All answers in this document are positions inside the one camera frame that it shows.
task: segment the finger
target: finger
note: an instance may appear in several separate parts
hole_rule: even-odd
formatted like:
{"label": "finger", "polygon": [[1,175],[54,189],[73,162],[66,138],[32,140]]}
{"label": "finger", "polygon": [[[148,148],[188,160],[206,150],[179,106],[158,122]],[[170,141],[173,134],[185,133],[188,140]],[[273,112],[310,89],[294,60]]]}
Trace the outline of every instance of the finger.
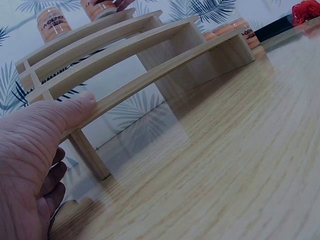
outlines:
{"label": "finger", "polygon": [[58,147],[52,161],[52,166],[57,164],[58,162],[61,162],[65,158],[65,156],[66,156],[65,150],[63,150],[61,147]]}
{"label": "finger", "polygon": [[134,1],[135,0],[124,0],[123,3],[118,7],[117,12],[121,12],[121,11],[125,10]]}
{"label": "finger", "polygon": [[114,4],[115,4],[115,6],[118,8],[121,4],[123,4],[124,3],[124,0],[116,0],[115,2],[114,2]]}
{"label": "finger", "polygon": [[53,166],[46,178],[43,181],[43,184],[40,189],[40,196],[45,196],[52,192],[55,187],[58,185],[60,180],[65,176],[67,172],[67,166],[64,162],[59,162],[57,165]]}
{"label": "finger", "polygon": [[64,120],[64,132],[77,127],[90,116],[96,106],[96,97],[90,91],[83,91],[77,98],[54,103],[56,113]]}
{"label": "finger", "polygon": [[50,217],[53,216],[56,209],[61,204],[62,200],[64,199],[65,193],[66,193],[65,185],[59,182],[52,192],[43,196],[48,205],[48,208],[50,211]]}

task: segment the light wooden tabletop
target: light wooden tabletop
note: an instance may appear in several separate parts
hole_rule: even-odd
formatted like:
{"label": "light wooden tabletop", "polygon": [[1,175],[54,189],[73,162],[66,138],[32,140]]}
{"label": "light wooden tabletop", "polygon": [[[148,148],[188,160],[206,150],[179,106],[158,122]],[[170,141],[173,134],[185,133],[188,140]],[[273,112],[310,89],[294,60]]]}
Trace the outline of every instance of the light wooden tabletop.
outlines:
{"label": "light wooden tabletop", "polygon": [[320,20],[140,119],[82,165],[51,239],[320,239]]}

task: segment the wooden shelf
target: wooden shelf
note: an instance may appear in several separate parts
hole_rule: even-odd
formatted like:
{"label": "wooden shelf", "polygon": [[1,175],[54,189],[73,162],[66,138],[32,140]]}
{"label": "wooden shelf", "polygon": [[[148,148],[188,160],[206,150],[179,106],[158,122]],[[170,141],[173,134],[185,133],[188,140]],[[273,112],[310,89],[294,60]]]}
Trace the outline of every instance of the wooden shelf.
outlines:
{"label": "wooden shelf", "polygon": [[[152,83],[168,100],[254,60],[241,36],[244,29],[207,42],[194,24],[197,17],[163,24],[161,11],[136,18],[133,12],[128,9],[71,31],[16,63],[23,87],[35,88],[26,97],[34,103],[55,100],[105,69],[133,55],[139,57],[147,73],[100,100],[90,118],[65,132],[62,139],[71,139],[87,166],[101,179],[109,170],[82,133],[83,127]],[[39,79],[106,46],[41,85]]]}

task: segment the wallpaper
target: wallpaper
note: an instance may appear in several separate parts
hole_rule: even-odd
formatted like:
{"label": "wallpaper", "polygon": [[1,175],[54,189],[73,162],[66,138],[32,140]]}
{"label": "wallpaper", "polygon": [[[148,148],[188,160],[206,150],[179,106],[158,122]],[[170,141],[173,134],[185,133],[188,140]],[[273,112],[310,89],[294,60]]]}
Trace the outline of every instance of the wallpaper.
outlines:
{"label": "wallpaper", "polygon": [[[299,0],[136,0],[130,7],[136,8],[135,16],[161,9],[163,14],[160,19],[164,23],[199,16],[196,25],[201,32],[206,32],[240,16],[257,30],[290,13],[292,5],[297,2]],[[32,89],[23,89],[14,63],[44,44],[38,33],[36,15],[49,6],[61,8],[72,29],[90,22],[80,0],[2,0],[0,3],[0,116],[28,106],[26,95]],[[95,53],[66,66],[47,79],[42,79],[42,82],[49,81],[93,54]],[[99,99],[145,72],[134,56],[72,89],[58,101],[73,98],[86,89],[93,91]],[[83,131],[91,144],[99,148],[163,102],[164,98],[152,84],[107,112]],[[154,118],[157,116],[146,122],[146,128],[157,129],[154,125],[160,121]],[[70,153],[67,158],[69,167],[77,164],[73,158],[76,157]]]}

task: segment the jar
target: jar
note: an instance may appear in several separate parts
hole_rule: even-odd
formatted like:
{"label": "jar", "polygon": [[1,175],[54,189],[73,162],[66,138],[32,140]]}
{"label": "jar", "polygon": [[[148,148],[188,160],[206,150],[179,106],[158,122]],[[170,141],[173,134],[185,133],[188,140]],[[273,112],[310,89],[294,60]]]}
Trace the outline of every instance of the jar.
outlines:
{"label": "jar", "polygon": [[235,29],[245,28],[245,31],[242,32],[241,34],[243,38],[246,40],[246,42],[248,43],[250,49],[254,49],[260,45],[260,41],[257,38],[255,32],[252,30],[249,23],[246,20],[244,20],[242,17],[239,17],[233,20],[230,24]]}
{"label": "jar", "polygon": [[71,31],[63,12],[56,6],[43,9],[36,19],[38,30],[45,43]]}
{"label": "jar", "polygon": [[209,41],[211,39],[215,39],[217,35],[215,35],[212,31],[207,31],[203,34],[205,40]]}
{"label": "jar", "polygon": [[224,23],[213,29],[212,32],[217,36],[221,36],[223,34],[232,32],[233,30],[235,30],[235,28],[232,25],[229,23]]}
{"label": "jar", "polygon": [[111,0],[81,0],[81,5],[91,22],[117,12],[117,7]]}

